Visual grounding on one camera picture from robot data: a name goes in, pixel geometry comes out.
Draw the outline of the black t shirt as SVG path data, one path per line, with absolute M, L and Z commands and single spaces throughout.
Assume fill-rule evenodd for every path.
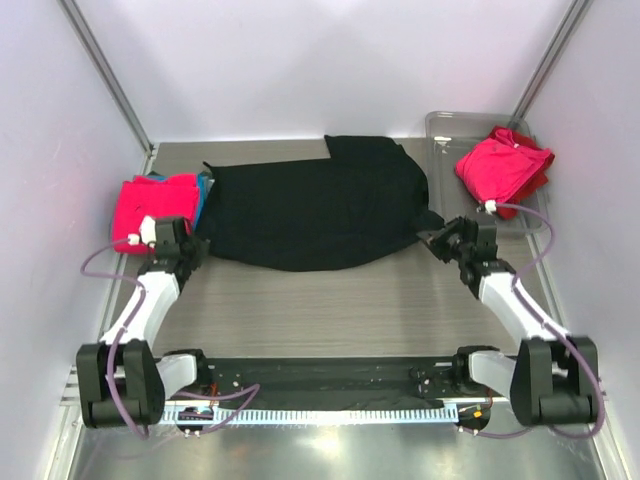
M 388 137 L 326 136 L 324 159 L 211 167 L 196 232 L 211 255 L 290 272 L 354 268 L 443 218 L 424 171 Z

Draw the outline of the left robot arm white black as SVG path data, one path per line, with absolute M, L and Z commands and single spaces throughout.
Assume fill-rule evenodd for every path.
M 145 437 L 157 424 L 166 400 L 179 391 L 205 397 L 213 385 L 200 349 L 177 350 L 156 359 L 152 347 L 171 306 L 206 256 L 207 244 L 185 217 L 143 218 L 124 240 L 142 248 L 136 276 L 122 276 L 134 291 L 114 324 L 96 343 L 76 354 L 79 403 L 86 427 L 127 426 Z

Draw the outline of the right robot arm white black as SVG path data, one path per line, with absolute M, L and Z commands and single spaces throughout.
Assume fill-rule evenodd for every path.
M 560 326 L 528 294 L 498 256 L 494 219 L 457 217 L 419 238 L 438 260 L 457 264 L 461 282 L 518 345 L 514 358 L 488 347 L 463 351 L 450 372 L 453 388 L 467 396 L 484 386 L 501 394 L 525 427 L 588 425 L 597 432 L 605 412 L 596 344 Z

